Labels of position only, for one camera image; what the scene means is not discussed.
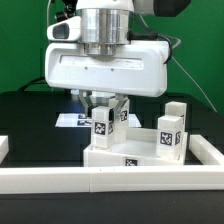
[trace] black cable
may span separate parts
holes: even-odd
[[[28,82],[27,84],[21,86],[17,91],[24,92],[29,86],[47,84],[44,77],[36,78]]]
[[[143,29],[145,29],[146,31],[149,32],[149,36],[156,36],[157,35],[158,38],[167,41],[168,46],[169,46],[169,55],[168,55],[168,58],[166,59],[166,61],[164,62],[164,64],[167,64],[170,61],[170,59],[172,58],[172,55],[173,55],[173,48],[172,48],[170,38],[168,36],[164,35],[164,34],[161,34],[159,32],[156,32],[155,30],[149,28],[143,22],[139,22],[138,17],[136,15],[134,15],[134,20],[139,26],[141,26]]]
[[[166,36],[164,36],[163,34],[158,33],[158,37],[161,38],[161,39],[163,39],[163,40],[165,40],[165,41],[167,41],[167,43],[169,45],[169,55],[168,55],[168,58],[166,59],[166,61],[164,62],[164,64],[166,64],[168,61],[170,61],[170,59],[173,56],[172,44],[171,44],[169,38],[166,37]]]

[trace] white cube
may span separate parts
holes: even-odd
[[[91,144],[108,150],[114,144],[114,122],[109,107],[97,107],[92,110]]]
[[[185,129],[187,104],[172,101],[165,105],[165,115],[177,116],[183,118],[183,128]]]
[[[118,103],[116,99],[109,100],[109,107],[115,108]],[[127,100],[123,108],[121,108],[121,114],[119,120],[114,122],[114,140],[115,143],[124,143],[126,141],[126,130],[128,128],[129,117],[129,105],[130,100]]]
[[[183,139],[183,119],[165,115],[158,119],[157,156],[179,159]]]

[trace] black-and-white sticker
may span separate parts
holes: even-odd
[[[126,159],[125,166],[138,166],[138,160],[137,159]]]
[[[160,144],[172,146],[172,134],[167,132],[161,132]]]
[[[106,124],[95,122],[95,133],[99,135],[106,135]]]
[[[109,123],[108,134],[111,134],[111,133],[114,131],[113,124],[114,124],[114,122],[110,122],[110,123]]]
[[[91,126],[92,125],[92,121],[90,120],[79,120],[77,122],[77,126]]]
[[[121,112],[121,121],[126,121],[128,119],[128,111],[124,110]]]
[[[181,137],[181,132],[177,132],[176,133],[176,141],[175,141],[175,145],[179,144],[180,143],[180,137]]]
[[[79,114],[78,119],[87,119],[85,114]]]

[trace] metal cylinder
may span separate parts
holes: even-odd
[[[114,55],[117,44],[127,44],[130,12],[114,9],[78,10],[82,17],[80,42],[86,54]]]

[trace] black table surface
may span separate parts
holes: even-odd
[[[189,95],[130,96],[130,113],[144,128],[157,128],[165,103],[187,103],[186,131],[224,153],[224,117]],[[60,113],[83,113],[64,92],[0,95],[0,135],[9,136],[10,167],[83,166],[90,128],[55,127]],[[200,164],[187,150],[186,165]],[[0,195],[0,223],[223,223],[224,191],[151,191]]]

